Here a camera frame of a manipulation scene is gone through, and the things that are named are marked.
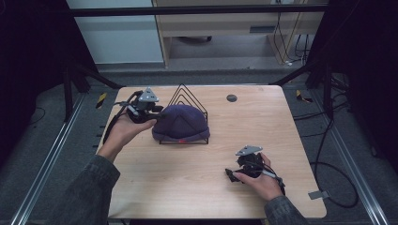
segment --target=table top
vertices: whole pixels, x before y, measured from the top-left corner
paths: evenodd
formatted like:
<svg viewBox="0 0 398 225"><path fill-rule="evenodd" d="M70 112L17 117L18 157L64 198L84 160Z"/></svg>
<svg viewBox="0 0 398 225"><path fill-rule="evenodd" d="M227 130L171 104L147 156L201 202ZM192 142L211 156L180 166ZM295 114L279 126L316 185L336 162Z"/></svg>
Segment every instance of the table top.
<svg viewBox="0 0 398 225"><path fill-rule="evenodd" d="M265 202L247 185L231 183L225 168L239 169L235 152L262 146L283 179L286 196L306 218L322 218L322 199L280 86L188 86L206 108L208 144L159 144L151 130L137 135L118 155L121 175L110 218L265 218ZM177 86L151 87L167 106ZM120 89L115 101L145 87ZM227 100L228 95L237 101ZM114 106L110 119L120 110Z"/></svg>

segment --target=hand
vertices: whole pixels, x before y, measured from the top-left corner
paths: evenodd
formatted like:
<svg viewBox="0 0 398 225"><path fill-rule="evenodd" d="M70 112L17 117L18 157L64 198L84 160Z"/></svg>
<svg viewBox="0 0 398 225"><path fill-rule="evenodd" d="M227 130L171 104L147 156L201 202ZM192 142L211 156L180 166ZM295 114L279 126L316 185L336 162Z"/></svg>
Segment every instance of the hand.
<svg viewBox="0 0 398 225"><path fill-rule="evenodd" d="M263 158L264 164L269 167L271 166L271 161L266 157L266 155L261 153L261 158ZM257 194L267 202L283 195L278 185L278 181L270 176L261 173L257 178L252 178L241 172L234 172L233 175L241 182L252 187L255 192L257 192Z"/></svg>
<svg viewBox="0 0 398 225"><path fill-rule="evenodd" d="M115 161L117 154L128 144L137 134L152 128L156 124L156 119L148 120L143 124L134 124L126 114L120 115L108 136L105 144L100 148L97 155Z"/></svg>

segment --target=gray sleeve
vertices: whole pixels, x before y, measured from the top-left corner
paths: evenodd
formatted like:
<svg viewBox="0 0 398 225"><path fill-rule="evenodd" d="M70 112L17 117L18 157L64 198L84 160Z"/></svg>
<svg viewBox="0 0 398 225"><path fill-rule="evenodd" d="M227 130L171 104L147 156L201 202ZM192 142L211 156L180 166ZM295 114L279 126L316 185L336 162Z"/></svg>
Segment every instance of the gray sleeve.
<svg viewBox="0 0 398 225"><path fill-rule="evenodd" d="M93 156L61 196L47 224L106 224L119 176L113 163Z"/></svg>
<svg viewBox="0 0 398 225"><path fill-rule="evenodd" d="M269 224L308 224L286 196L271 200L264 207Z"/></svg>

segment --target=small round object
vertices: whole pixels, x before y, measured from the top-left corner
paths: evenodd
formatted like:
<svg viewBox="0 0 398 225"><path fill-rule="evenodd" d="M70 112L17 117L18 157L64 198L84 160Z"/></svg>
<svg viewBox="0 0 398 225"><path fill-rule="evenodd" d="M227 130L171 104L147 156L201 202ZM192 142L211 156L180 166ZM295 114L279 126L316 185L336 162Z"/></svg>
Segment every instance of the small round object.
<svg viewBox="0 0 398 225"><path fill-rule="evenodd" d="M235 101L237 101L237 96L236 96L236 95L228 95L228 96L226 97L226 99L227 99L229 102L235 102Z"/></svg>

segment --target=gray floor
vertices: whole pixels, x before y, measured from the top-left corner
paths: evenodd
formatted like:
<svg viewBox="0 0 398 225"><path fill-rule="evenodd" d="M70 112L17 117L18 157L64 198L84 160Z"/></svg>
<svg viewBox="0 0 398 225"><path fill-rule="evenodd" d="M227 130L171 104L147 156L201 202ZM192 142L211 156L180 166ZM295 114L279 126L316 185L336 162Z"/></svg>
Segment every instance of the gray floor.
<svg viewBox="0 0 398 225"><path fill-rule="evenodd" d="M130 72L103 72L112 81L125 85L178 85L185 84L265 84L277 81L295 68L277 64L266 37L213 37L212 41L176 38L173 41L171 61L168 68L136 69ZM319 89L308 91L303 85L302 75L284 88L287 102L293 115L320 112L315 102L297 100L296 91L301 90L305 98L316 98ZM45 220L60 193L95 153L100 141L99 134L107 121L117 94L102 83L89 79L92 88L84 95L82 108L77 116L62 151L51 171L46 185L31 212L29 220ZM101 93L107 98L101 109L96 109ZM74 92L76 99L80 94ZM345 97L336 98L335 105ZM37 100L37 109L9 164L0 174L0 220L7 223L21 205L23 198L34 182L36 174L45 160L57 133L63 126L63 86L42 93ZM300 136L324 132L327 123L323 116L296 122ZM344 143L358 164L367 184L374 193L390 224L398 224L398 180L390 164L383 158L372 157L370 146L364 137L349 105L335 112L334 126L341 133ZM322 136L302 137L309 161L314 161ZM330 133L322 148L321 161L328 162L346 173L335 141ZM337 172L319 166L320 186L327 190L333 200L352 203L354 191ZM345 209L325 199L328 214L322 219L311 219L312 224L373 224L367 209L360 201L355 207Z"/></svg>

